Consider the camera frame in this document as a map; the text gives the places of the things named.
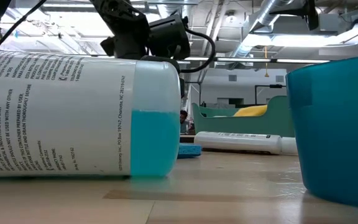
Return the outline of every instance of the person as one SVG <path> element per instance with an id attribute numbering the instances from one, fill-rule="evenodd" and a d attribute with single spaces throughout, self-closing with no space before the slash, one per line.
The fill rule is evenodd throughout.
<path id="1" fill-rule="evenodd" d="M 187 112 L 184 110 L 180 111 L 180 134 L 186 134 L 190 127 L 190 122 L 187 119 Z"/>

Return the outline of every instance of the bottle label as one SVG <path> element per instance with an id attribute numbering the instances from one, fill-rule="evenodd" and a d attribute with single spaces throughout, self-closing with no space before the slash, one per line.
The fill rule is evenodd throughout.
<path id="1" fill-rule="evenodd" d="M 0 51 L 0 176 L 129 175 L 135 61 Z"/>
<path id="2" fill-rule="evenodd" d="M 240 133 L 215 133 L 218 136 L 228 138 L 255 138 L 255 139 L 268 139 L 271 137 L 269 134 L 240 134 Z"/>

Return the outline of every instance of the bottle cap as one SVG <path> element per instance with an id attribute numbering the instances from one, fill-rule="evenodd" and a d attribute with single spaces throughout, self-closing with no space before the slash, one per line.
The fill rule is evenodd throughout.
<path id="1" fill-rule="evenodd" d="M 284 155 L 298 155 L 295 138 L 282 137 L 281 153 Z"/>

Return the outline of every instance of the fluorescent light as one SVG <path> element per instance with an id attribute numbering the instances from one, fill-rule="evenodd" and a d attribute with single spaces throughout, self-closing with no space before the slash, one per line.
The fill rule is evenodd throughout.
<path id="1" fill-rule="evenodd" d="M 144 9 L 146 6 L 144 4 L 134 4 L 132 5 L 134 8 Z M 81 8 L 93 8 L 93 4 L 54 4 L 47 3 L 44 4 L 43 7 L 81 7 Z M 157 6 L 149 6 L 149 9 L 157 9 Z"/>
<path id="2" fill-rule="evenodd" d="M 186 61 L 178 61 L 178 63 L 180 63 L 180 64 L 185 64 L 185 65 L 189 65 L 191 62 L 186 62 Z"/>
<path id="3" fill-rule="evenodd" d="M 43 7 L 83 7 L 93 8 L 92 4 L 44 4 Z"/>
<path id="4" fill-rule="evenodd" d="M 184 60 L 187 60 L 187 61 L 206 61 L 206 60 L 208 60 L 208 57 L 188 57 L 188 58 L 185 58 Z"/>
<path id="5" fill-rule="evenodd" d="M 268 35 L 248 34 L 242 41 L 241 47 L 248 48 L 256 45 L 269 46 L 272 45 L 272 40 Z"/>
<path id="6" fill-rule="evenodd" d="M 316 64 L 316 63 L 326 63 L 330 62 L 329 60 L 303 60 L 303 59 L 277 59 L 278 63 L 310 63 L 310 64 Z"/>
<path id="7" fill-rule="evenodd" d="M 218 62 L 270 62 L 268 58 L 217 58 Z"/>
<path id="8" fill-rule="evenodd" d="M 272 45 L 279 47 L 324 47 L 329 39 L 322 35 L 276 35 Z"/>
<path id="9" fill-rule="evenodd" d="M 280 16 L 296 17 L 296 15 L 290 15 L 290 14 L 280 14 Z"/>

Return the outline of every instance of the desk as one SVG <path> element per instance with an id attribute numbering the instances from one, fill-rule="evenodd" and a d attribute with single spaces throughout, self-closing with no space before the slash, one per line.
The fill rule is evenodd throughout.
<path id="1" fill-rule="evenodd" d="M 0 223 L 358 223 L 310 195 L 298 158 L 204 152 L 164 179 L 0 180 Z"/>

